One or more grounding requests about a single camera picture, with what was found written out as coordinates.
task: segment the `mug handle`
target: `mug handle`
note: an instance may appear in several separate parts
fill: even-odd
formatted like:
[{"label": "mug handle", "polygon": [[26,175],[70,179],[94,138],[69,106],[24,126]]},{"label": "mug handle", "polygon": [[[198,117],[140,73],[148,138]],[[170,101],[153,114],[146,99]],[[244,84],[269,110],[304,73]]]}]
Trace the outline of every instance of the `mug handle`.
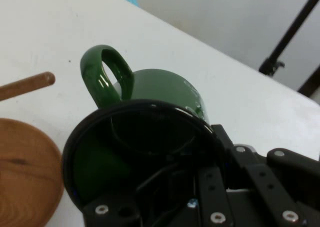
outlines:
[{"label": "mug handle", "polygon": [[[121,96],[110,82],[102,62],[114,74],[121,86]],[[98,108],[104,108],[129,99],[132,94],[134,75],[124,58],[108,45],[90,48],[81,58],[80,69],[83,81]]]}]

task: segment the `green ceramic mug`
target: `green ceramic mug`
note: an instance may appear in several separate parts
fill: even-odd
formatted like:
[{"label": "green ceramic mug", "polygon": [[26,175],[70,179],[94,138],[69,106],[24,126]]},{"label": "green ceramic mug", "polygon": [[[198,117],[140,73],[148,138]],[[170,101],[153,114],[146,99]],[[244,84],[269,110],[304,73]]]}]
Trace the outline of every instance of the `green ceramic mug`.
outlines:
[{"label": "green ceramic mug", "polygon": [[[112,85],[102,62],[112,71],[117,83]],[[161,69],[132,72],[123,57],[112,47],[98,45],[82,57],[81,74],[98,108],[126,100],[158,100],[174,104],[208,122],[198,91],[181,76]]]},{"label": "green ceramic mug", "polygon": [[[117,79],[114,85],[103,62]],[[65,188],[79,209],[105,191],[116,192],[205,148],[213,161],[215,134],[187,80],[160,69],[132,72],[106,45],[89,49],[80,67],[98,110],[74,129],[63,150]]]}]

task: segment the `wooden dowel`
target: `wooden dowel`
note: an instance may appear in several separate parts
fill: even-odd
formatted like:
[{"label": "wooden dowel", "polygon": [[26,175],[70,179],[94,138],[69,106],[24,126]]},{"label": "wooden dowel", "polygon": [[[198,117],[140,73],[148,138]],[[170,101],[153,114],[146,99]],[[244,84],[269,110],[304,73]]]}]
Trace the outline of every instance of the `wooden dowel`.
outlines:
[{"label": "wooden dowel", "polygon": [[40,73],[28,78],[0,86],[0,101],[35,91],[55,83],[55,75],[51,72]]}]

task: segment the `black tripod stand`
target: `black tripod stand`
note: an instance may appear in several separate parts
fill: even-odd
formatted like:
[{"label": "black tripod stand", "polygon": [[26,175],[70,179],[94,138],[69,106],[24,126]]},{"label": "black tripod stand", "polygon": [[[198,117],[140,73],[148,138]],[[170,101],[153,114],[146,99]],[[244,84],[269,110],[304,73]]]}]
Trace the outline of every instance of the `black tripod stand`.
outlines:
[{"label": "black tripod stand", "polygon": [[282,37],[278,45],[275,47],[271,55],[262,63],[259,68],[259,72],[273,76],[279,67],[285,67],[285,64],[278,61],[279,56],[284,51],[286,46],[289,44],[293,36],[299,30],[301,25],[304,23],[308,15],[311,13],[313,8],[316,6],[319,0],[308,0],[300,11],[298,16],[295,18],[285,35]]}]

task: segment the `white table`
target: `white table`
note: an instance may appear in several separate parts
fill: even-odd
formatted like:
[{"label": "white table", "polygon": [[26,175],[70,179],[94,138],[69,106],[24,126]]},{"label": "white table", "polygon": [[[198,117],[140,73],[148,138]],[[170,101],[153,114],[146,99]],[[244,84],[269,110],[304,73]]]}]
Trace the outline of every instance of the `white table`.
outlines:
[{"label": "white table", "polygon": [[[258,153],[320,153],[320,107],[124,0],[0,0],[0,85],[51,71],[53,86],[2,101],[0,117],[29,123],[62,151],[74,127],[97,109],[80,74],[83,53],[116,48],[133,71],[173,71],[200,92],[211,124]],[[48,227],[81,227],[64,193]]]}]

